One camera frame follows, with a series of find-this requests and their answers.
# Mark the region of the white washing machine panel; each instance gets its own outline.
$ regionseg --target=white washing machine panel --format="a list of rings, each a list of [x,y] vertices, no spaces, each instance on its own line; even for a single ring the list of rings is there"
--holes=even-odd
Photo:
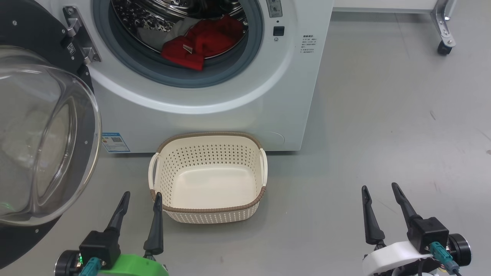
[[[89,65],[103,132],[120,133],[132,153],[155,152],[167,138],[189,132],[242,131],[267,151],[300,150],[317,80],[333,0],[281,0],[270,18],[259,0],[264,36],[253,62],[238,76],[196,89],[151,81],[123,65],[108,49],[93,19],[92,1],[37,0],[61,22],[76,6],[99,52]],[[275,26],[284,36],[273,36]]]

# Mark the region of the red cloth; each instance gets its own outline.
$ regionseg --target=red cloth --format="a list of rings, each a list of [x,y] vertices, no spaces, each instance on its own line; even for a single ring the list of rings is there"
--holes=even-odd
[[[179,65],[203,70],[206,57],[221,54],[243,36],[242,23],[228,14],[220,20],[202,20],[186,36],[179,36],[162,47],[161,56]],[[192,54],[183,46],[192,48]]]

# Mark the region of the white basket handle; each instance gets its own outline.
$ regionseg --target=white basket handle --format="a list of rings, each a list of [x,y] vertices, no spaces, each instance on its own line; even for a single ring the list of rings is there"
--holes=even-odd
[[[266,152],[264,149],[259,149],[261,150],[261,166],[263,167],[262,169],[262,176],[263,176],[263,187],[266,186],[266,182],[268,181],[268,158],[266,157]]]
[[[150,160],[150,165],[148,166],[148,187],[151,190],[154,190],[155,187],[155,181],[153,179],[153,168],[155,167],[155,161],[157,161],[157,169],[159,169],[159,156],[160,154],[158,152],[154,154],[154,156],[152,156],[152,159]]]

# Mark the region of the beige plastic basket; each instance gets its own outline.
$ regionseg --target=beige plastic basket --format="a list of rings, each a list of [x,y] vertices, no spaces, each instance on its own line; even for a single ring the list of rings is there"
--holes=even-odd
[[[253,137],[235,132],[180,135],[152,157],[152,199],[183,223],[223,223],[250,218],[266,191],[268,160]]]

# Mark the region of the caster wheel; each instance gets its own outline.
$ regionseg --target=caster wheel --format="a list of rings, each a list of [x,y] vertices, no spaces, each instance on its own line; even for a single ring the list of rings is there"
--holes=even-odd
[[[436,50],[440,55],[448,55],[450,51],[452,50],[452,47],[446,46],[443,41],[440,42],[440,45],[438,45],[438,49]]]

